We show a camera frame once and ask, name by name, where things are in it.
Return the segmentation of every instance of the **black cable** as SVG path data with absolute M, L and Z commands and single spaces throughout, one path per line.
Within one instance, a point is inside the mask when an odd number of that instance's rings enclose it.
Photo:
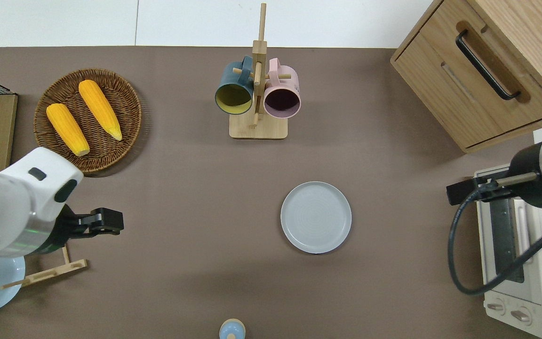
M 484 185 L 480 185 L 478 189 L 470 193 L 465 200 L 460 204 L 459 208 L 457 209 L 455 216 L 453 217 L 453 223 L 451 224 L 451 230 L 449 232 L 449 245 L 447 248 L 447 255 L 449 259 L 449 272 L 451 274 L 451 279 L 453 280 L 453 283 L 456 285 L 457 289 L 461 292 L 464 292 L 465 294 L 469 294 L 471 296 L 477 296 L 479 294 L 483 294 L 484 292 L 488 292 L 495 288 L 497 285 L 505 281 L 507 277 L 509 277 L 512 273 L 514 273 L 516 270 L 521 268 L 521 266 L 529 260 L 533 255 L 535 255 L 540 249 L 542 249 L 542 237 L 539 238 L 539 240 L 535 241 L 528 249 L 522 253 L 516 260 L 514 260 L 505 270 L 497 274 L 497 276 L 489 281 L 486 285 L 482 285 L 479 288 L 470 289 L 465 287 L 461 284 L 459 278 L 457 277 L 457 273 L 455 272 L 455 265 L 454 265 L 454 254 L 453 254 L 453 247 L 454 247 L 454 238 L 455 238 L 455 232 L 457 230 L 457 224 L 459 223 L 459 219 L 461 217 L 461 214 L 463 213 L 463 210 L 465 207 L 470 203 L 479 198 L 480 193 L 484 191 L 489 191 L 495 187 L 495 183 L 490 182 L 486 183 Z

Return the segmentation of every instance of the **white floor tile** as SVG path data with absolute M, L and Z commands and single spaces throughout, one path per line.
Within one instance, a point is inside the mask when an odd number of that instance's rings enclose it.
M 431 0 L 267 0 L 270 47 L 395 48 Z M 137 45 L 251 46 L 260 1 L 140 0 Z
M 0 0 L 0 47 L 134 45 L 138 0 Z

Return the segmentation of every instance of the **oven knob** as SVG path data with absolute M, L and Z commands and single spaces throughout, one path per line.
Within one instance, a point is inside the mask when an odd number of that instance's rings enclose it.
M 518 319 L 520 322 L 523 322 L 527 326 L 533 323 L 531 313 L 526 307 L 520 307 L 518 311 L 511 311 L 510 313 L 512 317 Z
M 503 311 L 503 305 L 499 305 L 498 303 L 487 304 L 486 308 L 494 309 L 495 311 Z
M 484 302 L 484 305 L 488 309 L 492 309 L 493 311 L 496 311 L 497 313 L 501 315 L 505 315 L 505 303 L 503 303 L 503 300 L 497 298 L 493 302 Z

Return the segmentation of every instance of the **mug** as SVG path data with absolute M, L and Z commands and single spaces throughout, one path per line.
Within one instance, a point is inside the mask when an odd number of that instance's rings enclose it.
M 241 74 L 234 73 L 234 68 L 241 69 Z M 225 113 L 243 114 L 252 106 L 254 80 L 250 78 L 251 72 L 251 56 L 244 56 L 242 62 L 232 62 L 223 70 L 221 82 L 215 93 L 215 102 Z
M 279 79 L 280 74 L 290 74 L 290 79 Z M 269 60 L 269 81 L 263 97 L 265 112 L 275 118 L 287 119 L 301 109 L 301 94 L 296 71 L 281 66 L 277 58 Z

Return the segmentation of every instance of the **wooden cabinet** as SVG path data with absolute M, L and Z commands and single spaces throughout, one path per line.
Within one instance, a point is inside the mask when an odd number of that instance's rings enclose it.
M 542 0 L 435 0 L 391 63 L 464 152 L 542 127 Z

